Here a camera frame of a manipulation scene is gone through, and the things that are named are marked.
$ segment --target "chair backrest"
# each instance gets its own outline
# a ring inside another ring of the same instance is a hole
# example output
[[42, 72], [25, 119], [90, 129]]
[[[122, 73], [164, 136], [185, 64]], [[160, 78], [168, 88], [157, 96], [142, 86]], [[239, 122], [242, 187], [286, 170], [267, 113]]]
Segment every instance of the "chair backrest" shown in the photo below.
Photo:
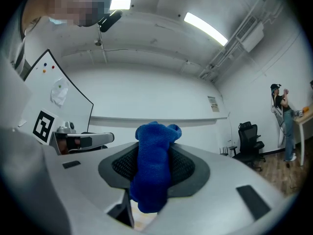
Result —
[[238, 134], [240, 138], [240, 152], [250, 152], [257, 142], [258, 126], [256, 124], [241, 124]]

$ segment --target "chair headrest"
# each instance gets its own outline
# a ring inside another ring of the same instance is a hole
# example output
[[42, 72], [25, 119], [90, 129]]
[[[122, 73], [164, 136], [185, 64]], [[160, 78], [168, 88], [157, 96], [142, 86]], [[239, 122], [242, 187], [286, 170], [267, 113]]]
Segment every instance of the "chair headrest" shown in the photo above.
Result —
[[245, 123], [239, 124], [239, 130], [241, 131], [245, 131], [247, 129], [250, 129], [251, 127], [252, 127], [251, 122], [245, 122]]

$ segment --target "person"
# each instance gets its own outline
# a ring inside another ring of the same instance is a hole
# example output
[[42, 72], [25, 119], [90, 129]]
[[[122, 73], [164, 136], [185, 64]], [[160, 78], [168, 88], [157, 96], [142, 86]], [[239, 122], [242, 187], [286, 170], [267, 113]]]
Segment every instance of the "person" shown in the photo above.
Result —
[[279, 87], [277, 84], [272, 84], [270, 87], [272, 91], [272, 98], [274, 106], [279, 108], [283, 112], [284, 123], [285, 123], [285, 161], [294, 161], [296, 159], [295, 153], [293, 153], [293, 114], [292, 109], [288, 105], [288, 93], [287, 89], [284, 89], [284, 94], [279, 95]]
[[45, 227], [45, 233], [70, 234], [71, 227], [45, 163], [44, 154], [54, 148], [17, 128], [31, 97], [20, 77], [26, 32], [44, 16], [92, 26], [107, 15], [110, 5], [111, 0], [24, 0], [0, 39], [0, 185], [30, 220]]

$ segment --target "blue towel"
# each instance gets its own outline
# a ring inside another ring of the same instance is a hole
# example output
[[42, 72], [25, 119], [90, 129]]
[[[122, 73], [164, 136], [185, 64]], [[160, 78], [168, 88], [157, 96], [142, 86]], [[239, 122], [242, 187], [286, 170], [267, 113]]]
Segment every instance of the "blue towel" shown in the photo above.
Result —
[[181, 137], [181, 129], [156, 121], [141, 125], [135, 137], [139, 140], [138, 172], [131, 182], [131, 199], [143, 213], [159, 212], [166, 204], [171, 174], [167, 150]]

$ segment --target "orange object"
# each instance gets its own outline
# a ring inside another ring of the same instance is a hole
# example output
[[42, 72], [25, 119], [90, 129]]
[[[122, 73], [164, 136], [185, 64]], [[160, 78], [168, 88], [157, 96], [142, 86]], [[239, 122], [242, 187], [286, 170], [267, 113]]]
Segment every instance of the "orange object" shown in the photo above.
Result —
[[309, 110], [308, 106], [306, 106], [306, 107], [304, 107], [304, 108], [302, 109], [303, 113], [307, 112], [308, 110]]

